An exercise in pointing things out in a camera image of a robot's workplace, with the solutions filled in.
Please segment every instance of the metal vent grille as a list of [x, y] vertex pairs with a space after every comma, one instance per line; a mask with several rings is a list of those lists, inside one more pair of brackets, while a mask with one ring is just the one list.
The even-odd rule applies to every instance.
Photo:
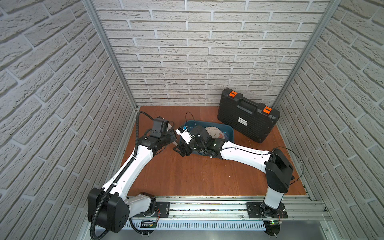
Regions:
[[[141, 220], [133, 220], [137, 229], [140, 228]], [[131, 229], [129, 222], [123, 229]], [[241, 230], [241, 231], [264, 231], [263, 221], [259, 220], [160, 220], [157, 230]]]

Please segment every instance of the black mounting plate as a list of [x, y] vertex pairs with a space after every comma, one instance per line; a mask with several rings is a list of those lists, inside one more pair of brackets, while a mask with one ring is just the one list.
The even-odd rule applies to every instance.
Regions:
[[[169, 202], [156, 202], [156, 207], [160, 210], [160, 218], [168, 217], [169, 215]], [[157, 217], [159, 214], [157, 211], [151, 217]], [[146, 217], [143, 213], [134, 215], [133, 217]]]
[[[262, 216], [261, 211], [260, 211], [261, 210], [260, 209], [261, 204], [262, 204], [262, 202], [247, 202], [246, 203], [249, 218], [261, 218], [261, 216]], [[271, 213], [271, 214], [263, 215], [263, 217], [267, 216], [267, 217], [272, 217], [272, 218], [279, 218], [279, 214], [280, 214], [280, 218], [288, 218], [288, 214], [285, 210], [284, 203], [282, 203], [282, 202], [280, 202], [280, 205], [276, 209], [276, 211], [272, 210], [272, 212], [273, 213]]]

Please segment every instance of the wooden floor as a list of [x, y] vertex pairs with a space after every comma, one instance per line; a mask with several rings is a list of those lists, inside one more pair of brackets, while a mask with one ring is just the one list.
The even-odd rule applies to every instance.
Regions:
[[[218, 107], [188, 106], [144, 106], [140, 108], [153, 118], [161, 116], [175, 122], [175, 127], [185, 123], [185, 113], [190, 111], [196, 120], [217, 122]], [[140, 115], [139, 137], [152, 121]], [[122, 164], [132, 153], [135, 144], [135, 130], [131, 134]], [[269, 136], [261, 144], [256, 143], [235, 130], [235, 143], [259, 150], [272, 150], [276, 146], [284, 146], [283, 139], [275, 126]], [[165, 195], [265, 195], [267, 182], [265, 174], [243, 163], [221, 160], [200, 155], [181, 157], [173, 151], [170, 144], [163, 152], [154, 157], [141, 171], [132, 185], [128, 195], [147, 192], [157, 196]], [[291, 185], [287, 195], [305, 195], [301, 181]]]

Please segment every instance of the black corrugated cable conduit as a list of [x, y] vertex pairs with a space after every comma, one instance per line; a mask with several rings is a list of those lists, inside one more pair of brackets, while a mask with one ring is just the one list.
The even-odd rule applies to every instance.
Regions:
[[135, 150], [133, 152], [133, 156], [132, 158], [129, 160], [129, 162], [127, 163], [127, 165], [125, 165], [125, 167], [122, 169], [122, 171], [119, 173], [119, 175], [115, 178], [115, 180], [113, 181], [113, 183], [109, 186], [109, 188], [104, 192], [104, 194], [101, 196], [100, 198], [100, 201], [98, 202], [97, 206], [96, 206], [96, 209], [95, 209], [95, 212], [93, 213], [93, 216], [92, 216], [92, 221], [91, 221], [91, 228], [90, 228], [90, 235], [91, 235], [91, 239], [92, 240], [99, 240], [99, 239], [102, 239], [108, 232], [109, 230], [105, 230], [101, 235], [99, 236], [96, 236], [96, 233], [95, 233], [95, 228], [96, 228], [96, 220], [97, 220], [97, 217], [99, 216], [99, 213], [100, 213], [100, 210], [101, 210], [101, 206], [103, 205], [103, 203], [105, 202], [105, 200], [107, 199], [108, 197], [108, 194], [110, 193], [110, 191], [113, 189], [113, 187], [115, 187], [115, 184], [119, 181], [119, 179], [121, 178], [121, 176], [125, 173], [125, 171], [129, 168], [129, 166], [132, 164], [132, 162], [136, 159], [136, 155], [137, 155], [137, 148], [138, 148], [138, 144], [139, 144], [139, 117], [140, 117], [140, 114], [143, 113], [144, 115], [146, 115], [147, 117], [149, 117], [152, 121], [153, 121], [153, 118], [145, 113], [145, 112], [142, 112], [142, 111], [139, 111], [137, 113], [137, 116], [136, 116], [136, 137], [135, 137]]

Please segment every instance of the white sticker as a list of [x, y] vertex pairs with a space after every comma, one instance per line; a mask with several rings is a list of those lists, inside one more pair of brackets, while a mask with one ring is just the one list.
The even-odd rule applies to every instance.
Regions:
[[248, 125], [248, 122], [247, 121], [245, 121], [244, 119], [242, 119], [242, 118], [239, 118], [239, 120], [237, 120], [239, 123], [241, 123], [241, 124], [244, 124], [245, 126], [246, 125]]

